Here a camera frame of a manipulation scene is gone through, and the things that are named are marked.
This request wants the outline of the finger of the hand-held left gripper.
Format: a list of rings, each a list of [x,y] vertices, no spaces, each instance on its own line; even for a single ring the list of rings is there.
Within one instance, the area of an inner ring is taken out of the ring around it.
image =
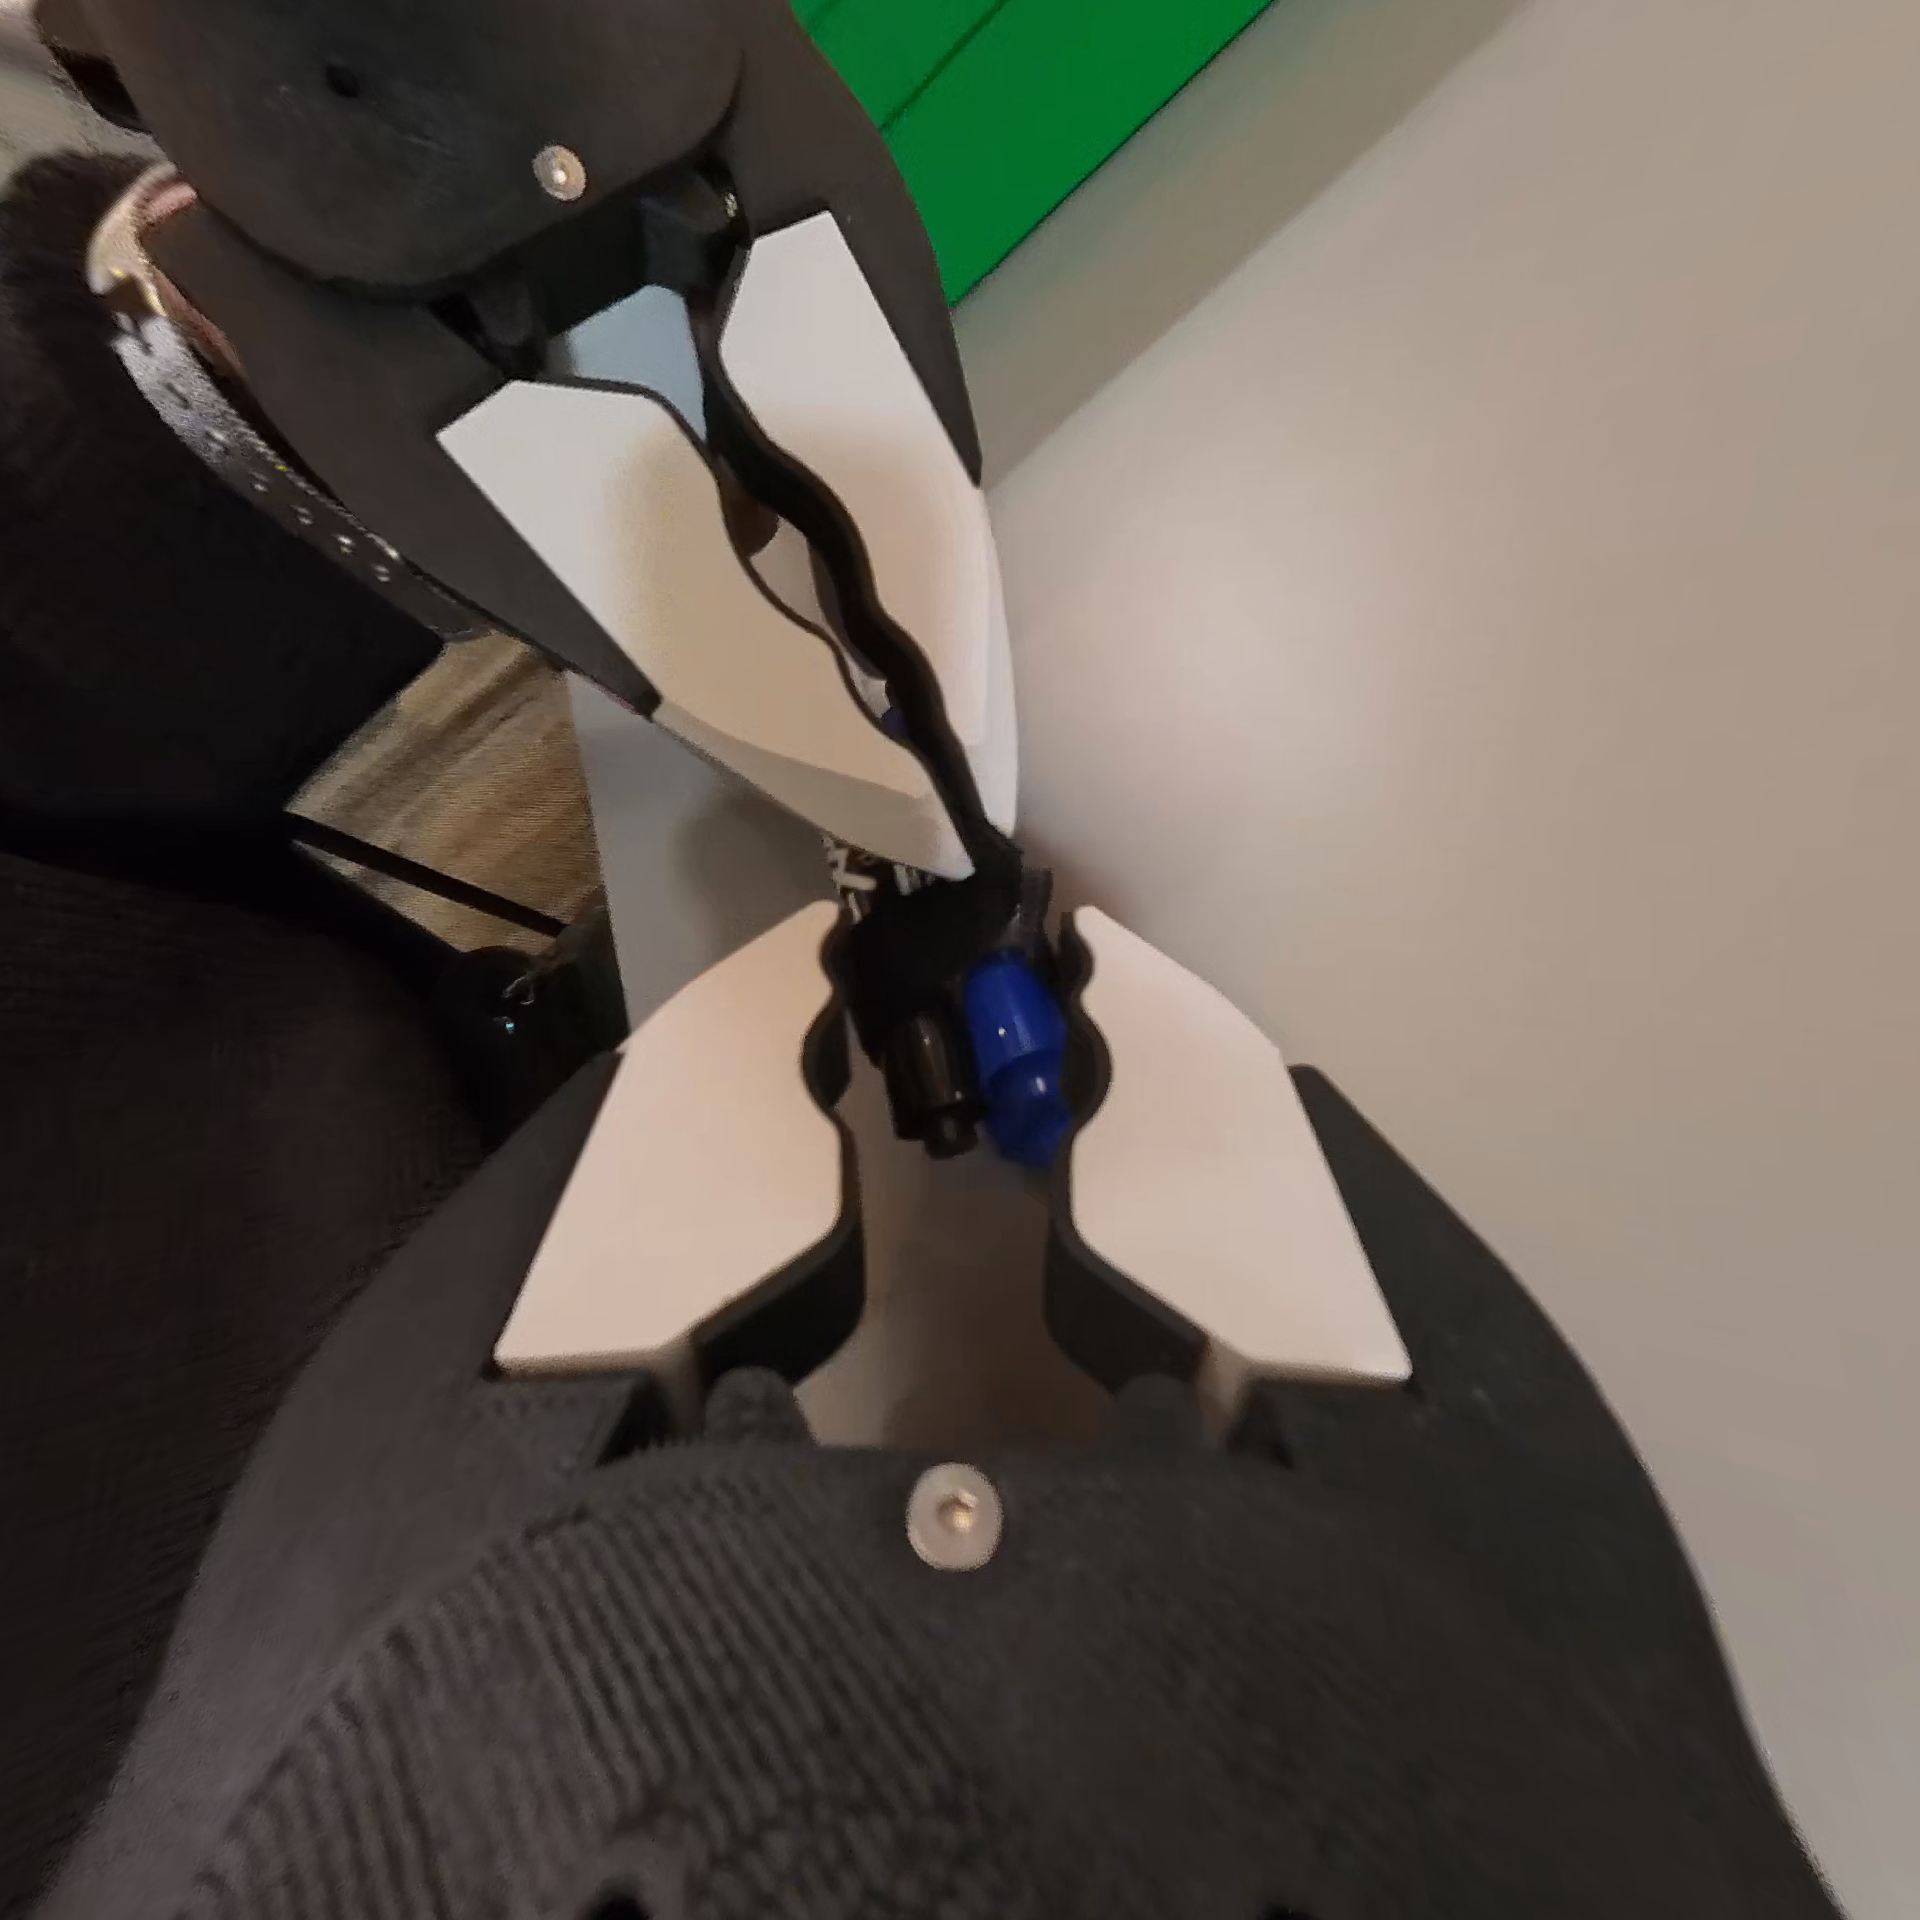
[[[1013,832],[1018,682],[988,498],[829,212],[750,244],[717,363],[853,520],[882,614],[939,684],[988,820]]]
[[[658,396],[514,379],[440,447],[638,667],[660,730],[833,840],[971,876],[928,768],[740,560],[707,450]]]

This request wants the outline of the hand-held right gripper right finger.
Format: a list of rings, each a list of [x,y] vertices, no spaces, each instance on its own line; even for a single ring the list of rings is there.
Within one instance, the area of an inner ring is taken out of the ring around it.
[[[1061,946],[1051,1343],[1116,1396],[1192,1390],[1214,1434],[1272,1383],[1404,1387],[1409,1344],[1282,1050],[1104,910],[1069,913]]]

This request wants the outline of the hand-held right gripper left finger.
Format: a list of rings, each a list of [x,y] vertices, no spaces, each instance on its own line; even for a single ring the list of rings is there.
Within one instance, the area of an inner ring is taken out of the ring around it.
[[[582,1153],[493,1347],[502,1376],[640,1372],[797,1386],[865,1307],[843,1123],[838,928],[806,903],[622,1043]]]

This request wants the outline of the black dry erase marker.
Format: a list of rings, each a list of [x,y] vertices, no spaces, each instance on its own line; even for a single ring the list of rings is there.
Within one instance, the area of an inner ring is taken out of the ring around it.
[[[834,899],[828,978],[881,1071],[897,1138],[932,1162],[960,1159],[982,1123],[958,990],[969,890],[829,832],[822,856]]]

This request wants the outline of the green plastic bin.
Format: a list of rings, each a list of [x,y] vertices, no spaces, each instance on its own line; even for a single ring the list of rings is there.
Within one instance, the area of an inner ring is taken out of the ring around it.
[[[960,305],[1267,2],[797,2]]]

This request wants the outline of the person's left forearm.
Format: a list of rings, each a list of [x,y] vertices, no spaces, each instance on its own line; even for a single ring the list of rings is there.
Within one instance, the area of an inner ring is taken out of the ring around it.
[[[208,471],[85,283],[133,160],[33,160],[3,201],[6,848],[268,823],[441,643]]]

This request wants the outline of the grey desk with wooden edge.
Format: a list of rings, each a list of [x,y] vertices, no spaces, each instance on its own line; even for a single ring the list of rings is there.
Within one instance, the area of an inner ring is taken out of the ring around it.
[[[1276,6],[955,326],[1029,844],[1542,1303],[1916,1915],[1916,6]]]

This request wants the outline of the metal band wristwatch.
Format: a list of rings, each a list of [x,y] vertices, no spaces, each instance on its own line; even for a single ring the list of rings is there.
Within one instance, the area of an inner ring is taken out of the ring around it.
[[[169,160],[150,163],[108,206],[85,252],[86,290],[116,311],[168,316],[184,305],[155,259],[164,228],[195,211],[197,190]]]

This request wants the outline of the person's black clothing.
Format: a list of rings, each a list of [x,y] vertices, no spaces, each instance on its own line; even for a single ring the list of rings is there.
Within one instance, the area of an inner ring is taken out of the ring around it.
[[[454,967],[4,854],[4,1915],[154,1691],[286,1386],[484,1148],[608,1051],[572,971]]]

